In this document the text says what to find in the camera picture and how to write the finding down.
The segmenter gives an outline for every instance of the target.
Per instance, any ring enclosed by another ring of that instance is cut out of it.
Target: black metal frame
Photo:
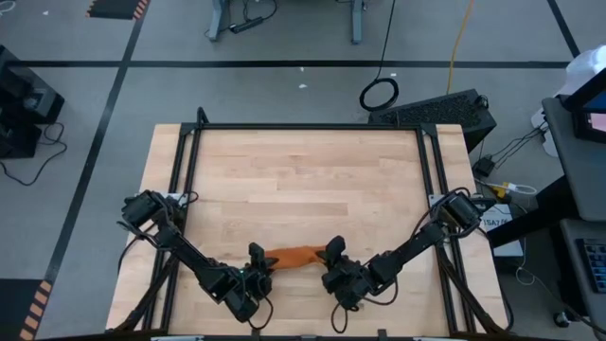
[[[415,132],[417,136],[417,143],[419,147],[419,161],[421,166],[421,172],[423,175],[423,184],[425,186],[425,194],[427,199],[428,207],[431,205],[429,201],[429,196],[434,194],[434,189],[432,185],[431,173],[429,171],[429,162],[427,158],[427,152],[425,149],[425,142],[423,134],[426,133],[430,136],[432,142],[432,150],[436,160],[436,168],[437,168],[437,180],[439,182],[440,191],[442,193],[448,192],[448,184],[446,179],[446,172],[444,170],[444,164],[441,157],[441,151],[439,147],[439,141],[437,140],[437,129],[435,124],[405,124],[400,125],[399,122],[395,125],[392,124],[309,124],[309,123],[209,123],[208,119],[204,113],[204,110],[200,108],[198,110],[198,120],[196,123],[182,123],[181,130],[179,133],[179,140],[177,142],[177,149],[174,158],[174,163],[172,167],[172,173],[169,182],[169,192],[175,192],[178,186],[178,179],[180,170],[182,168],[183,156],[185,152],[186,140],[187,136],[193,132],[193,140],[191,144],[191,150],[189,155],[189,163],[187,165],[187,176],[186,182],[184,184],[184,193],[189,196],[192,188],[193,188],[193,174],[196,168],[196,160],[199,151],[200,140],[202,136],[203,130],[351,130],[351,131],[365,131],[365,130],[399,130],[399,131],[411,131]],[[456,266],[457,273],[461,277],[464,283],[466,283],[465,271],[463,268],[463,259],[461,257],[460,246],[456,239],[451,240],[450,245],[452,246],[452,253],[454,264]],[[155,279],[158,278],[160,274],[160,270],[162,269],[164,263],[164,252],[158,251],[156,253],[153,273],[151,275],[151,281],[154,282]],[[178,275],[178,264],[174,266],[169,275],[169,284],[167,286],[167,293],[164,302],[164,307],[162,310],[162,318],[160,329],[167,331],[169,329],[170,317],[172,314],[172,303],[174,301],[174,294],[176,289],[176,280]],[[453,295],[451,292],[450,281],[446,274],[440,270],[440,284],[442,289],[442,294],[444,298],[444,308],[446,314],[446,320],[448,323],[449,334],[454,335],[460,333],[461,331],[458,329],[456,325],[456,314],[455,308],[453,304]],[[463,312],[465,317],[465,323],[467,330],[469,333],[476,333],[474,320],[472,311],[465,301],[462,300]],[[153,313],[155,309],[155,297],[152,299],[148,310],[144,316],[144,322],[142,325],[143,330],[149,330],[152,328],[152,320]],[[378,330],[379,335],[384,334],[384,339],[387,339],[386,332],[384,330]],[[251,336],[210,336],[213,339],[221,339],[225,337],[226,339],[234,340],[234,339],[250,339]],[[271,339],[276,340],[292,340],[292,339],[300,339],[300,336],[270,336]],[[322,339],[334,339],[334,340],[376,340],[376,337],[322,337]],[[410,337],[389,337],[389,340],[410,340]]]

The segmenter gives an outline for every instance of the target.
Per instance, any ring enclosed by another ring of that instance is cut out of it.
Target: keyboard
[[[594,292],[606,294],[606,240],[577,239]]]
[[[381,115],[381,122],[460,124],[463,128],[480,124],[478,110],[468,96],[459,95],[423,104],[405,105]]]

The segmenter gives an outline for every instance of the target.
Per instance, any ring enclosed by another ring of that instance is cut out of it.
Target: gray floor
[[[358,46],[349,43],[348,5],[330,0],[278,2],[280,8],[271,20],[238,35],[225,32],[219,43],[212,44],[203,36],[210,21],[210,1],[153,0],[133,60],[380,58],[390,1],[369,2],[364,41]],[[14,11],[0,17],[0,44],[21,60],[121,60],[134,23],[86,19],[86,3],[19,0]],[[581,50],[606,43],[605,2],[559,0],[558,4]],[[466,6],[465,0],[398,1],[386,58],[448,61]],[[251,15],[263,9],[267,8],[251,9]],[[241,21],[240,2],[232,16]],[[546,1],[484,0],[476,2],[457,58],[567,62],[572,55]],[[45,275],[116,76],[115,68],[36,68],[35,72],[65,96],[60,121],[66,127],[69,149],[30,188],[0,176],[0,190],[9,193],[0,199],[0,249],[5,250],[1,278]],[[365,122],[367,113],[359,107],[358,95],[376,72],[359,67],[130,68],[38,337],[103,331],[116,285],[116,262],[126,239],[115,221],[122,199],[138,190],[154,124],[192,120],[200,105],[215,122]],[[383,74],[395,74],[401,87],[399,103],[404,104],[444,94],[448,69],[389,68]],[[456,69],[453,91],[475,88],[489,97],[498,122],[485,142],[483,152],[490,153],[531,129],[529,117],[564,78],[563,69]],[[378,103],[386,94],[377,89],[370,96]],[[42,146],[35,158],[7,164],[28,179],[54,148]],[[478,152],[472,153],[472,160]],[[490,180],[541,189],[561,174],[558,160],[547,156],[536,139]],[[525,198],[519,199],[527,204]],[[545,258],[534,255],[530,257],[535,264]],[[524,287],[507,274],[501,279],[516,314],[517,333],[591,337],[579,324],[568,330],[554,327],[551,314],[559,307],[540,287]]]

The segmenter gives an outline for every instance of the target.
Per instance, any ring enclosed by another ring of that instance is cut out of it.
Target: wooden tabletop
[[[141,189],[166,192],[179,125],[157,125]],[[450,188],[475,188],[459,126],[438,126],[438,138]],[[425,140],[436,192],[437,179],[429,139]],[[427,210],[414,132],[406,131],[203,131],[193,189],[200,200],[188,213],[186,237],[208,257],[240,266],[248,243],[266,250],[326,244],[336,235],[347,254],[366,261],[406,241]],[[180,187],[187,166],[186,146]],[[486,239],[472,233],[461,240],[468,284],[484,309],[502,327],[507,318]],[[120,271],[107,327],[118,325],[150,284],[155,250],[138,242]],[[335,335],[330,313],[336,301],[320,277],[323,266],[276,272],[269,295],[276,310],[265,335]],[[448,328],[436,255],[427,250],[399,274],[400,294],[390,306],[361,304],[349,313],[345,335],[444,336]],[[464,330],[460,300],[454,304]],[[393,295],[388,289],[377,300]],[[160,312],[164,294],[156,311]],[[265,302],[253,318],[264,322]],[[336,325],[344,323],[337,312]],[[160,313],[153,326],[159,326]],[[215,304],[193,273],[179,267],[169,332],[173,334],[250,334],[224,304]]]

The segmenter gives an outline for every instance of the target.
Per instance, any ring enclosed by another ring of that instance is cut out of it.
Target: yellow cable
[[[458,44],[461,42],[461,37],[463,36],[463,32],[465,31],[465,27],[467,26],[467,20],[470,18],[470,14],[472,14],[473,1],[474,0],[470,0],[470,4],[467,6],[467,10],[465,11],[465,18],[463,18],[463,24],[461,25],[461,29],[458,31],[458,37],[456,37],[456,42],[454,43],[453,56],[451,57],[451,65],[448,69],[448,85],[446,86],[446,95],[451,92],[451,82],[453,81],[453,68],[455,67],[456,50],[458,49]]]

